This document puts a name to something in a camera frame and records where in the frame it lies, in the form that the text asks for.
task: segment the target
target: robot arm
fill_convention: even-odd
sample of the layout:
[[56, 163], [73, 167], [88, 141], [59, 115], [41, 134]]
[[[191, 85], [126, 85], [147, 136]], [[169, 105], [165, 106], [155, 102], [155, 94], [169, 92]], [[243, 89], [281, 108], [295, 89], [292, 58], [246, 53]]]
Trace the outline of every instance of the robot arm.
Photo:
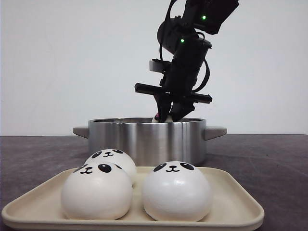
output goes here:
[[[157, 38], [160, 43], [160, 60], [150, 61], [150, 70], [164, 74], [160, 87], [137, 83], [135, 91], [154, 96], [159, 114], [159, 122], [168, 115], [174, 122], [179, 121], [194, 110], [193, 103], [211, 103], [209, 95], [197, 94], [209, 78], [205, 60], [211, 43], [195, 29], [216, 34], [224, 20], [238, 6], [238, 0], [187, 0], [183, 17], [170, 18], [171, 0], [165, 21], [160, 25]], [[174, 54], [173, 60], [163, 61], [161, 49]], [[193, 90], [202, 63], [206, 64], [206, 74], [202, 84]]]

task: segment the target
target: metal pot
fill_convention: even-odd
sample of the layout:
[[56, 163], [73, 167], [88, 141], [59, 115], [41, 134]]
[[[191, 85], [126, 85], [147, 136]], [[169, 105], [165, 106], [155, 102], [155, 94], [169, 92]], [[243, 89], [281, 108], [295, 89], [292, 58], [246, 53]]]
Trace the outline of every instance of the metal pot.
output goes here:
[[205, 119], [184, 118], [174, 123], [151, 123], [152, 118], [90, 120], [88, 127], [73, 133], [89, 140], [89, 154], [102, 149], [119, 149], [129, 154], [137, 166], [156, 166], [178, 160], [200, 163], [206, 141], [227, 133], [224, 127], [206, 126]]

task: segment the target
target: plastic tray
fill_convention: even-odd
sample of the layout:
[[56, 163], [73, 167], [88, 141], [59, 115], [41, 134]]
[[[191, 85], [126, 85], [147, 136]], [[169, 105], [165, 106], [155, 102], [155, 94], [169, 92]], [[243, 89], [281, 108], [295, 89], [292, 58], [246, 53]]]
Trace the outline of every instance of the plastic tray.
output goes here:
[[73, 169], [64, 171], [16, 200], [2, 210], [7, 226], [18, 230], [134, 230], [134, 231], [252, 231], [261, 226], [262, 206], [227, 172], [199, 167], [214, 191], [210, 213], [198, 222], [155, 221], [141, 203], [141, 185], [153, 167], [137, 167], [132, 206], [118, 220], [66, 219], [61, 211], [60, 192]]

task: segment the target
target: white background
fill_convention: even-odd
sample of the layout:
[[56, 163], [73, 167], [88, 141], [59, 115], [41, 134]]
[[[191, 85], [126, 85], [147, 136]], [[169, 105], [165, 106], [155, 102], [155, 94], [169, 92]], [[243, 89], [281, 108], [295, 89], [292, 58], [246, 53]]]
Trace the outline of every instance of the white background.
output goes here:
[[[134, 85], [162, 77], [148, 61], [159, 57], [168, 4], [2, 0], [1, 135], [71, 135], [89, 119], [154, 116], [153, 97]], [[189, 116], [229, 134], [307, 134], [307, 12], [307, 0], [241, 0], [220, 32], [206, 36], [211, 77], [200, 93], [213, 102]]]

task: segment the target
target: drawn mouth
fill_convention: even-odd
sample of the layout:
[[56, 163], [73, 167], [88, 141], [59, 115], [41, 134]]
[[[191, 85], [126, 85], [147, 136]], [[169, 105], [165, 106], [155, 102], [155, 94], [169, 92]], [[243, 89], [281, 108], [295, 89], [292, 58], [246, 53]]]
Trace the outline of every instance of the drawn mouth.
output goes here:
[[86, 170], [85, 172], [80, 172], [81, 174], [84, 174], [84, 173], [86, 173], [86, 174], [90, 174], [90, 173], [92, 173], [92, 172], [88, 172], [88, 170]]
[[107, 155], [104, 155], [103, 157], [109, 157], [109, 156], [113, 156], [113, 154], [111, 154], [111, 155], [107, 154]]
[[166, 172], [179, 172], [180, 170], [171, 169], [170, 171], [166, 170]]

